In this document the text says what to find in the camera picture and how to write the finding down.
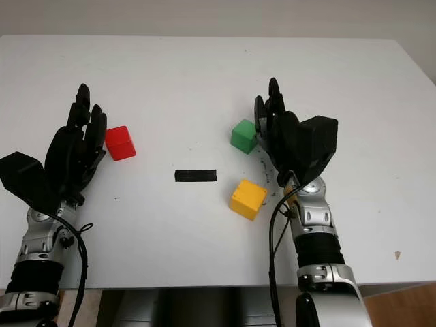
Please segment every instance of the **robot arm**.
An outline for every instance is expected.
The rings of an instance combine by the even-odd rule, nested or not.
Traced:
[[[287,216],[298,255],[298,286],[302,291],[296,301],[297,326],[372,326],[353,272],[341,254],[325,199],[326,185],[319,177],[336,151],[337,120],[317,116],[300,122],[294,113],[285,110],[279,85],[272,78],[269,99],[264,103],[258,96],[255,100],[255,125],[260,145],[279,171],[277,182],[285,190],[281,202],[289,198]],[[279,325],[274,253],[270,260],[270,287]]]
[[[102,146],[106,133],[106,115],[97,105],[91,114],[89,99],[89,89],[82,84],[67,125],[58,130],[48,149],[45,169],[38,160],[19,152],[0,159],[4,187],[30,206],[28,229],[11,281],[0,297],[0,326],[56,326],[52,318],[59,308],[59,281],[75,237],[84,265],[80,285],[84,289],[87,253],[80,233],[91,226],[77,231],[72,225],[76,208],[84,203],[80,192],[105,154]],[[82,296],[78,292],[75,314]]]

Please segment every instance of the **wooden floor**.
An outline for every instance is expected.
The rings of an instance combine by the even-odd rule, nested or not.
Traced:
[[[373,327],[436,327],[436,283],[365,298]]]

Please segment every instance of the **metal joint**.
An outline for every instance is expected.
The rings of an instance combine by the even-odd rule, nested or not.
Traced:
[[[74,223],[76,209],[62,202],[57,215]],[[27,211],[29,225],[22,238],[21,250],[17,262],[25,260],[50,260],[63,265],[65,257],[65,240],[73,240],[72,234],[61,223],[32,208]]]

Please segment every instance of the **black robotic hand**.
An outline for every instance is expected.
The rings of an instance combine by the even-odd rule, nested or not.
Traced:
[[[254,116],[258,141],[279,171],[277,182],[285,187],[292,175],[300,185],[318,177],[336,151],[338,121],[315,116],[300,122],[286,111],[275,78],[269,84],[269,99],[255,99]]]
[[[71,105],[67,125],[54,135],[42,164],[19,152],[0,159],[4,187],[43,213],[56,213],[61,200],[75,205],[84,202],[80,192],[93,178],[102,160],[106,115],[98,105],[89,112],[89,89],[80,85]],[[87,126],[86,133],[82,128]]]

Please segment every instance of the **white wall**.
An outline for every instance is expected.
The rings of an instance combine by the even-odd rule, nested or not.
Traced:
[[[0,35],[392,38],[436,80],[434,0],[0,0]]]

